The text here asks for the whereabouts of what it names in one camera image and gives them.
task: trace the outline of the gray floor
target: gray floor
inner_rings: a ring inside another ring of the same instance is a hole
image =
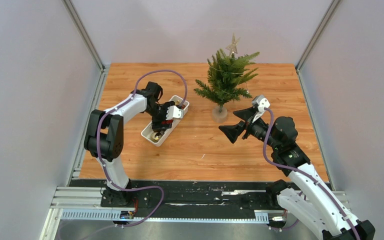
[[[101,220],[65,220],[60,224],[61,240],[79,240],[111,225]],[[144,222],[132,228],[100,231],[88,240],[317,240],[302,223],[289,231],[275,232],[261,224]]]

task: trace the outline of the robotic arm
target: robotic arm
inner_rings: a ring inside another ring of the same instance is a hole
[[[272,126],[261,119],[265,110],[271,113],[269,106],[268,100],[259,95],[252,101],[252,107],[233,112],[242,121],[233,126],[219,126],[219,129],[232,143],[244,131],[242,139],[252,135],[260,141],[265,140],[264,147],[267,144],[273,149],[271,157],[274,163],[267,161],[289,177],[311,200],[311,203],[306,202],[285,181],[279,180],[267,188],[273,202],[294,214],[320,240],[372,240],[375,234],[373,225],[368,220],[360,221],[341,204],[297,145],[298,132],[293,119],[281,116]]]
[[[124,124],[130,121],[139,113],[148,113],[152,117],[152,130],[159,135],[163,135],[165,130],[172,127],[173,119],[183,118],[182,107],[176,106],[174,101],[159,104],[158,101],[163,95],[163,89],[155,82],[148,82],[145,89],[137,90],[130,94],[128,98],[117,106],[106,109],[105,111],[94,110],[90,114],[89,122],[84,139],[84,148],[98,159],[97,133],[101,118],[108,112],[102,122],[101,129],[108,128],[107,133],[100,132],[99,146],[102,162],[98,160],[101,167],[109,178],[107,180],[107,190],[119,195],[119,199],[129,201],[127,192],[120,192],[112,183],[122,188],[131,188],[130,179],[124,171],[120,154],[123,149],[123,128]]]

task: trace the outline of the wooden tabletop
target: wooden tabletop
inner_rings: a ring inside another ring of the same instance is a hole
[[[293,64],[255,64],[258,76],[247,84],[249,93],[260,94],[270,101],[275,118],[292,117],[298,130],[296,142],[311,159],[321,178],[328,176],[309,117],[306,101]],[[171,69],[184,76],[188,86],[189,110],[178,126],[160,147],[153,146],[141,136],[151,121],[147,113],[138,114],[124,126],[122,163],[131,179],[140,180],[200,180],[200,181],[290,181],[277,168],[263,158],[263,143],[254,137],[230,143],[213,122],[211,111],[215,104],[195,94],[195,79],[207,82],[206,63],[114,63],[111,65],[103,90],[99,109],[104,110],[124,100],[143,74],[153,70]],[[147,76],[139,84],[156,82],[163,88],[160,103],[171,96],[183,96],[182,80],[169,72]],[[229,102],[227,121],[223,125],[237,124],[240,119],[233,111],[251,107],[251,99]],[[270,116],[262,117],[269,122]],[[267,148],[267,155],[272,150]],[[101,166],[89,152],[86,153],[80,178],[105,178]]]

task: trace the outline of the tree base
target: tree base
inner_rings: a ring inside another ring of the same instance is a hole
[[[219,106],[215,106],[212,110],[212,120],[218,124],[221,124],[221,123],[224,123],[224,121],[226,121],[226,119],[228,118],[228,110],[223,107],[221,109],[221,112],[219,112],[220,110],[220,107]]]

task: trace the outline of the small artificial christmas tree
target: small artificial christmas tree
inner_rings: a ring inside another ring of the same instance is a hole
[[[251,55],[235,57],[233,52],[228,56],[223,49],[218,50],[215,56],[212,56],[212,62],[207,60],[209,85],[196,79],[195,81],[200,88],[195,88],[195,93],[217,104],[219,113],[222,112],[224,104],[232,100],[240,101],[240,96],[247,99],[252,98],[245,88],[238,86],[258,75],[254,73],[258,68],[248,71],[249,69],[245,67],[254,64],[251,60],[259,54],[256,52]]]

